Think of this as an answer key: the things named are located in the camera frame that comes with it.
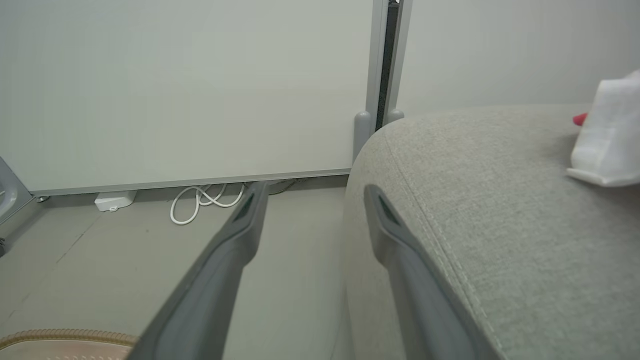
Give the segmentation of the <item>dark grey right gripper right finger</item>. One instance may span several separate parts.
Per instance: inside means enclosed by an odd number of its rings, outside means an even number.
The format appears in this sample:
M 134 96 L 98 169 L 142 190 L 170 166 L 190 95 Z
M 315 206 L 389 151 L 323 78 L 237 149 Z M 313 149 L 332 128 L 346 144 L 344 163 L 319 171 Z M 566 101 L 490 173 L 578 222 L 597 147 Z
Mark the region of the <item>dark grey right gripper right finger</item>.
M 499 354 L 382 189 L 363 191 L 375 259 L 387 271 L 409 360 L 498 360 Z

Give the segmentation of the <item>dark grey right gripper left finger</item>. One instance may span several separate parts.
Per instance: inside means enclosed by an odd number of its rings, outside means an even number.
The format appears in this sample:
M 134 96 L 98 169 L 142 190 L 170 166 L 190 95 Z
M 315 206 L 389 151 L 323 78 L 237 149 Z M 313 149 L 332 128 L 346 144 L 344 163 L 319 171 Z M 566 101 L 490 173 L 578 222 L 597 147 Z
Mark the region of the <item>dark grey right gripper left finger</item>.
M 258 253 L 269 190 L 254 182 L 128 354 L 130 360 L 221 360 L 243 269 Z

